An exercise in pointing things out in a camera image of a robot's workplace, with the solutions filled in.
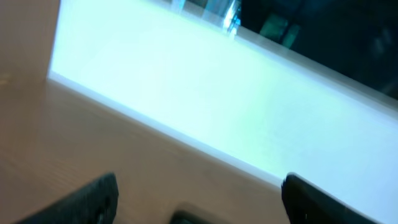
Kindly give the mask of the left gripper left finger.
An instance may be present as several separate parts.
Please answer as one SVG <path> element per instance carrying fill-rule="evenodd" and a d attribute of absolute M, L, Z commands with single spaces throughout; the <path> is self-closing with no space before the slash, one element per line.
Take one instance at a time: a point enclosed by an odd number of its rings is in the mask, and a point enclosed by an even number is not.
<path fill-rule="evenodd" d="M 17 224 L 112 224 L 118 207 L 113 172 L 104 174 Z"/>

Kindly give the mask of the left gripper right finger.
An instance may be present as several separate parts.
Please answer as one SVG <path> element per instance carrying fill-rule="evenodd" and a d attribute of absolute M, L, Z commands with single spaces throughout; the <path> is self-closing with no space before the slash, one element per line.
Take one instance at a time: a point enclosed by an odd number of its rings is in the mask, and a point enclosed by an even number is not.
<path fill-rule="evenodd" d="M 291 224 L 375 224 L 294 173 L 281 185 L 281 197 Z"/>

